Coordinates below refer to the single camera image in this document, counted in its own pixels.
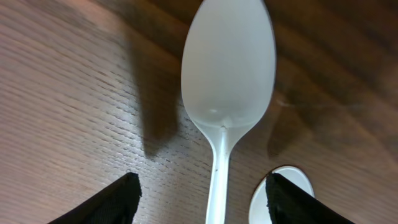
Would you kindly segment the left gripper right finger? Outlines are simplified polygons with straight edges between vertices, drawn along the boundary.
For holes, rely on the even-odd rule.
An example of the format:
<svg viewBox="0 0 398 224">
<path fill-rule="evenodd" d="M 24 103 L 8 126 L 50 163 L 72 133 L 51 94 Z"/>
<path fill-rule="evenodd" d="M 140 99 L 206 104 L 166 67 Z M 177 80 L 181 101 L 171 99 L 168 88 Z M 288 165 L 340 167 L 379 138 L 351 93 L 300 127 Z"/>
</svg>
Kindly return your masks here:
<svg viewBox="0 0 398 224">
<path fill-rule="evenodd" d="M 266 178 L 272 224 L 353 224 L 280 174 Z"/>
</svg>

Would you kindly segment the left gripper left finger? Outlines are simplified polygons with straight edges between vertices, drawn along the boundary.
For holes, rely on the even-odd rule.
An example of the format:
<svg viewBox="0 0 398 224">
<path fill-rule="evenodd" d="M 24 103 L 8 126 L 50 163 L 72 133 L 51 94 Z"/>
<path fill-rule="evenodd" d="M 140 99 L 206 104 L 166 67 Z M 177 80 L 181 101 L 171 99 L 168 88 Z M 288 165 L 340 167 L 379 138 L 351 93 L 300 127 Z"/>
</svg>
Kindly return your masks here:
<svg viewBox="0 0 398 224">
<path fill-rule="evenodd" d="M 139 176 L 128 172 L 49 224 L 131 224 L 141 197 Z"/>
</svg>

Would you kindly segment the white plastic spoon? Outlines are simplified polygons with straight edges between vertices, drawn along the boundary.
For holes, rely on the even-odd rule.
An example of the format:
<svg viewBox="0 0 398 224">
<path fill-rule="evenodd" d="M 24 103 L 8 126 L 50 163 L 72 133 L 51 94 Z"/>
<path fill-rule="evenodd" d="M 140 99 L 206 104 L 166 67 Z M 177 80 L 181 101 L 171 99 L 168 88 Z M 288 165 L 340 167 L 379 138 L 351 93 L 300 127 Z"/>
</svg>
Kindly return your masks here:
<svg viewBox="0 0 398 224">
<path fill-rule="evenodd" d="M 210 143 L 213 165 L 206 224 L 225 220 L 229 158 L 264 116 L 276 70 L 275 38 L 263 0 L 204 0 L 185 41 L 185 110 Z"/>
<path fill-rule="evenodd" d="M 306 193 L 315 196 L 312 184 L 306 174 L 295 166 L 280 166 L 271 171 L 271 173 L 278 173 L 283 175 L 286 179 L 291 181 L 296 186 L 300 187 Z M 266 193 L 266 178 L 260 182 L 257 189 L 253 193 L 250 207 L 249 207 L 249 224 L 272 224 L 269 214 L 267 193 Z"/>
</svg>

